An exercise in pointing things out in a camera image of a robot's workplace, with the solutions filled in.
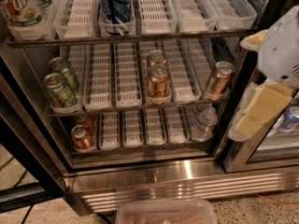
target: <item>gold can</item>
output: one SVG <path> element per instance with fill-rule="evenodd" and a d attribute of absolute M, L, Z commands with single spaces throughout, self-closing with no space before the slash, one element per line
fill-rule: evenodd
<path fill-rule="evenodd" d="M 234 71 L 235 68 L 231 63 L 216 63 L 206 83 L 206 92 L 212 95 L 223 94 L 231 81 Z"/>
<path fill-rule="evenodd" d="M 165 65 L 154 65 L 148 74 L 148 97 L 163 99 L 169 93 L 169 70 Z"/>
<path fill-rule="evenodd" d="M 147 63 L 148 67 L 151 67 L 156 64 L 167 65 L 166 54 L 160 49 L 154 49 L 149 53 Z"/>

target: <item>tiled floor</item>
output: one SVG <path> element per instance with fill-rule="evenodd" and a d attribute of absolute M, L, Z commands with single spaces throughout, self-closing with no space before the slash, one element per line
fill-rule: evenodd
<path fill-rule="evenodd" d="M 267 197 L 285 203 L 298 203 L 299 190 L 265 193 Z M 228 200 L 211 200 L 220 224 L 299 224 L 299 206 L 288 207 L 268 203 L 256 196 L 238 197 Z M 29 207 L 0 214 L 0 223 L 21 223 Z M 64 202 L 57 199 L 37 204 L 26 219 L 26 224 L 105 224 L 95 214 L 78 217 Z"/>

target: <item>display refrigerator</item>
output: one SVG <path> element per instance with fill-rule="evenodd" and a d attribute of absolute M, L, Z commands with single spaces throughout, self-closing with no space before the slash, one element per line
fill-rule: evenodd
<path fill-rule="evenodd" d="M 267 79 L 260 54 L 239 42 L 269 29 L 296 0 L 131 0 L 125 24 L 105 22 L 103 0 L 52 1 L 56 8 L 32 35 L 14 29 L 1 0 L 0 143 L 37 180 L 1 190 L 1 212 L 64 197 L 84 216 L 134 201 L 298 188 L 299 125 L 279 131 L 287 110 L 250 139 L 230 135 L 245 91 Z M 48 36 L 38 38 L 38 29 Z M 163 51 L 170 74 L 158 100 L 148 92 L 153 50 Z M 57 57 L 79 83 L 67 108 L 45 88 Z M 209 92 L 223 62 L 234 67 L 228 87 Z M 217 124 L 203 135 L 200 114 L 211 107 Z M 93 134 L 81 147 L 72 131 L 86 115 Z"/>

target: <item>refrigerator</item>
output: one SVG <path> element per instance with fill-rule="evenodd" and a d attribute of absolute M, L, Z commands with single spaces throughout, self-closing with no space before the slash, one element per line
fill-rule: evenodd
<path fill-rule="evenodd" d="M 244 36 L 268 29 L 296 5 L 295 0 L 246 0 L 256 12 L 248 29 L 186 32 L 182 23 L 170 22 L 167 28 L 173 30 L 162 34 L 147 30 L 143 3 L 133 0 L 132 34 L 109 36 L 102 33 L 103 23 L 91 21 L 89 31 L 94 35 L 89 37 L 74 37 L 81 31 L 70 33 L 61 26 L 71 14 L 65 11 L 70 1 L 74 0 L 54 0 L 58 3 L 53 18 L 57 35 L 44 40 L 7 37 L 8 18 L 2 12 L 0 143 L 37 181 L 1 190 L 1 211 L 64 197 L 84 216 L 113 212 L 134 201 L 209 200 L 298 188 L 297 130 L 268 135 L 277 122 L 271 120 L 245 142 L 228 135 L 246 87 L 252 81 L 264 81 L 256 52 L 238 43 Z M 177 14 L 180 21 L 178 7 L 168 9 L 167 18 Z M 178 58 L 184 67 L 176 74 L 169 62 L 172 98 L 162 105 L 153 105 L 146 93 L 144 63 L 153 49 L 163 49 L 171 63 Z M 80 82 L 76 109 L 64 113 L 55 111 L 43 87 L 50 73 L 48 63 L 58 56 L 72 63 Z M 211 101 L 204 97 L 205 82 L 219 61 L 232 63 L 235 73 L 230 90 L 222 99 Z M 130 64 L 125 72 L 133 72 L 125 91 L 120 85 L 123 63 Z M 183 82 L 176 82 L 174 74 L 187 76 L 191 96 L 185 95 Z M 102 83 L 96 87 L 93 82 Z M 211 138 L 199 141 L 194 117 L 211 105 L 218 124 Z M 71 139 L 74 117 L 82 114 L 96 116 L 94 148 L 86 152 L 75 150 Z"/>

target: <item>plastic divider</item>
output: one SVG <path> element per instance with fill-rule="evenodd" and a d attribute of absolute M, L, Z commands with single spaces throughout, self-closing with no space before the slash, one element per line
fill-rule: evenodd
<path fill-rule="evenodd" d="M 213 31 L 217 14 L 208 0 L 172 0 L 182 33 Z"/>
<path fill-rule="evenodd" d="M 112 107 L 110 45 L 92 46 L 91 57 L 86 70 L 84 107 L 86 110 L 110 108 Z"/>
<path fill-rule="evenodd" d="M 139 110 L 122 112 L 124 147 L 139 147 L 144 144 L 140 118 Z"/>
<path fill-rule="evenodd" d="M 54 27 L 61 39 L 95 37 L 99 0 L 62 0 Z"/>
<path fill-rule="evenodd" d="M 143 35 L 173 34 L 177 15 L 171 0 L 138 0 Z"/>
<path fill-rule="evenodd" d="M 111 150 L 120 146 L 120 114 L 101 113 L 99 118 L 99 148 Z"/>

